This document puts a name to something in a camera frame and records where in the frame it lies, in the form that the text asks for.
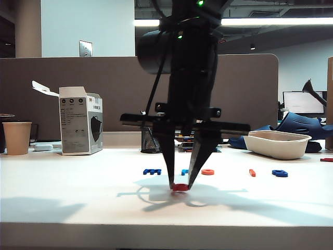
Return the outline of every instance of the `green indicator light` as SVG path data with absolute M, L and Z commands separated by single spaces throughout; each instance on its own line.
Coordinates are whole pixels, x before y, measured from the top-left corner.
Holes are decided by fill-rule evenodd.
M 201 6 L 203 5 L 203 3 L 204 3 L 204 0 L 199 0 L 199 1 L 197 1 L 197 5 L 198 5 L 199 7 L 201 7 Z

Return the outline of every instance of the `robotic arm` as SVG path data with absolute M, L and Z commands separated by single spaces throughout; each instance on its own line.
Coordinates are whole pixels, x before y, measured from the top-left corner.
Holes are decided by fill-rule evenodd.
M 168 169 L 169 186 L 176 190 L 175 130 L 180 130 L 183 135 L 195 132 L 188 172 L 187 188 L 190 189 L 201 167 L 219 144 L 221 133 L 246 135 L 250 127 L 210 120 L 221 116 L 220 108 L 210 107 L 210 98 L 219 40 L 214 30 L 221 24 L 220 10 L 227 1 L 172 2 L 171 16 L 161 19 L 159 30 L 145 34 L 137 48 L 141 66 L 147 72 L 157 74 L 157 81 L 162 73 L 170 74 L 168 102 L 155 105 L 155 111 L 164 113 L 164 116 L 149 116 L 149 104 L 146 116 L 123 114 L 120 120 L 126 125 L 152 127 Z

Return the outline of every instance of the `cardboard box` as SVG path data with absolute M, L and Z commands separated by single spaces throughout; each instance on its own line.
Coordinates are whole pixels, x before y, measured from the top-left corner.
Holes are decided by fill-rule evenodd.
M 333 124 L 333 57 L 328 58 L 326 124 Z M 333 136 L 326 139 L 325 148 L 333 149 Z
M 103 102 L 82 86 L 60 87 L 59 94 L 35 81 L 33 88 L 59 97 L 63 155 L 89 155 L 103 148 Z

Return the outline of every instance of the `black lamp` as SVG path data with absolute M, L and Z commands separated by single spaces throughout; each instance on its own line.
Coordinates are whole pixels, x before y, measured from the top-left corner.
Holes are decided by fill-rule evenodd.
M 325 101 L 325 99 L 323 99 L 322 97 L 320 97 L 318 95 L 317 92 L 315 92 L 312 88 L 312 84 L 311 84 L 311 79 L 309 79 L 303 89 L 302 89 L 303 92 L 306 92 L 306 93 L 310 93 L 314 98 L 316 98 L 321 104 L 323 104 L 325 107 L 327 106 L 327 102 Z

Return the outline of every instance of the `blue shoe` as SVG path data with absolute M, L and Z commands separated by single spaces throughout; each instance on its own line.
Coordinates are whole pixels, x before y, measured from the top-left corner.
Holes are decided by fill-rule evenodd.
M 300 116 L 289 112 L 276 131 L 311 136 L 311 140 L 322 140 L 333 135 L 333 125 L 323 126 L 318 119 Z
M 317 119 L 300 116 L 292 112 L 287 113 L 276 129 L 273 129 L 270 125 L 266 125 L 256 130 L 275 130 L 280 132 L 305 134 L 311 136 L 312 140 L 321 140 L 333 135 L 333 125 L 322 126 Z M 235 148 L 247 149 L 243 136 L 239 138 L 230 138 L 228 143 Z M 322 150 L 322 147 L 318 142 L 308 141 L 305 152 L 317 153 L 320 150 Z

